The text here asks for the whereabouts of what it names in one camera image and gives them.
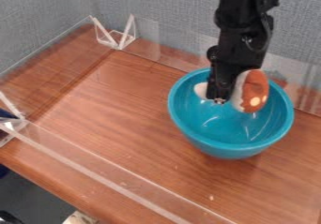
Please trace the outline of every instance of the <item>gray wall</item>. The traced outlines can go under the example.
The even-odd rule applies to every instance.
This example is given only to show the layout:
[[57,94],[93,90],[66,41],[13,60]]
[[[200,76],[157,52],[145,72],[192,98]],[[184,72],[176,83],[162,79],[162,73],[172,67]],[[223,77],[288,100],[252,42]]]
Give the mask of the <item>gray wall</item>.
[[[216,35],[213,12],[218,0],[94,0],[105,23],[122,29],[129,14],[178,28]],[[273,12],[276,31],[271,52],[319,64],[321,59],[321,0],[281,0]]]
[[0,0],[0,71],[91,14],[91,0]]

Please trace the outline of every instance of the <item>blue bowl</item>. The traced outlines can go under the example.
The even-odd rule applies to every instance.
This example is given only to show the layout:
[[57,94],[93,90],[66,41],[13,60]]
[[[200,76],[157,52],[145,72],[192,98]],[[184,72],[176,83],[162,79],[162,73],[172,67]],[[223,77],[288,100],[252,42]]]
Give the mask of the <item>blue bowl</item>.
[[224,159],[257,155],[289,132],[293,123],[292,101],[271,81],[271,97],[260,112],[239,112],[232,104],[217,105],[193,91],[205,82],[210,69],[198,69],[174,85],[169,96],[170,117],[190,142],[208,154]]

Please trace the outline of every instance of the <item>wooden surface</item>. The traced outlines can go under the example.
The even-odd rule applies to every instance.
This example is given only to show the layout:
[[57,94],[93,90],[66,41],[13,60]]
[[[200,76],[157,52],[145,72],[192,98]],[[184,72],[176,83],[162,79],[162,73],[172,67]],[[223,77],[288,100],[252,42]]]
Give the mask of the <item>wooden surface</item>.
[[[185,72],[113,52],[82,28],[2,81],[33,122],[241,224],[317,223],[321,119],[296,112],[289,135],[263,155],[202,154],[174,126],[168,94]],[[49,141],[62,155],[77,148]],[[2,162],[83,212],[111,223],[170,223],[43,152],[14,140]],[[97,172],[105,166],[79,153]]]

